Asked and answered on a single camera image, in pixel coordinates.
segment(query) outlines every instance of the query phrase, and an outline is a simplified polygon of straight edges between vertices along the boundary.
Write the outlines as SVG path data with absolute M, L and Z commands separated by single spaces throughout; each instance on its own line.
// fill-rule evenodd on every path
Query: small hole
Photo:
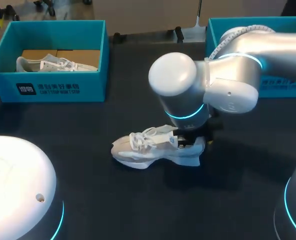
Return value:
M 44 197 L 44 195 L 42 195 L 42 194 L 40 194 L 40 193 L 38 193 L 38 194 L 36 195 L 36 199 L 37 199 L 38 202 L 41 202 L 41 203 L 43 203 L 43 202 L 45 201 L 45 197 Z

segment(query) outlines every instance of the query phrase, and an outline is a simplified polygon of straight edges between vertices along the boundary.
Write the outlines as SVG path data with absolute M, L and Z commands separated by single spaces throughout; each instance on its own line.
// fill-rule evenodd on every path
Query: blue box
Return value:
M 23 50 L 100 50 L 98 71 L 15 72 Z M 108 64 L 103 20 L 13 21 L 0 41 L 0 98 L 5 103 L 103 102 Z M 40 89 L 56 85 L 67 89 Z M 30 93 L 23 94 L 20 87 Z
M 235 27 L 265 25 L 276 32 L 296 33 L 296 16 L 210 18 L 206 33 L 206 56 L 217 47 L 222 35 Z M 261 77 L 260 98 L 294 98 L 296 82 L 282 77 Z

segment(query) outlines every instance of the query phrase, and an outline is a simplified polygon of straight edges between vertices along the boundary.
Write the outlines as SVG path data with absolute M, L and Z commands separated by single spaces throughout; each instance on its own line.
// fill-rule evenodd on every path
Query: black table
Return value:
M 275 203 L 296 166 L 295 98 L 223 114 L 202 167 L 136 170 L 112 159 L 117 138 L 170 123 L 148 84 L 151 64 L 168 52 L 202 60 L 205 46 L 116 45 L 105 103 L 0 103 L 0 135 L 28 140 L 52 161 L 67 240 L 275 239 Z

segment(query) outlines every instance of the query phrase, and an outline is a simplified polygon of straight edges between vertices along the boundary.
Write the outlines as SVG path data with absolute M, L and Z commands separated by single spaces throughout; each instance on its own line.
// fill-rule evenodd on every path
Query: white sneaker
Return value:
M 176 129 L 164 125 L 132 132 L 112 143 L 111 154 L 118 162 L 134 169 L 146 169 L 158 159 L 168 159 L 182 166 L 199 166 L 205 139 L 198 137 L 194 145 L 178 147 L 178 137 L 173 135 Z
M 17 58 L 16 71 L 22 72 L 58 72 L 58 71 L 98 71 L 98 68 L 90 65 L 75 63 L 66 58 L 58 58 L 47 54 L 40 60 L 29 60 L 22 56 Z

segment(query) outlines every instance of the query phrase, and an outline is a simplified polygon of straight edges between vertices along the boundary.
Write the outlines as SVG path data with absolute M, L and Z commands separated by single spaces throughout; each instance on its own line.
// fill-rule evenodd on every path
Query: cable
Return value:
M 236 31 L 233 35 L 227 37 L 224 41 L 222 41 L 211 53 L 211 55 L 209 56 L 209 60 L 213 60 L 215 58 L 215 56 L 217 55 L 217 53 L 224 47 L 226 46 L 228 43 L 230 43 L 232 40 L 234 40 L 235 38 L 239 37 L 242 34 L 245 33 L 249 33 L 251 31 L 255 31 L 255 30 L 260 30 L 260 31 L 265 31 L 265 32 L 270 32 L 270 33 L 274 33 L 275 31 L 272 30 L 270 27 L 264 26 L 264 25 L 251 25 L 251 26 L 245 26 L 242 29 Z

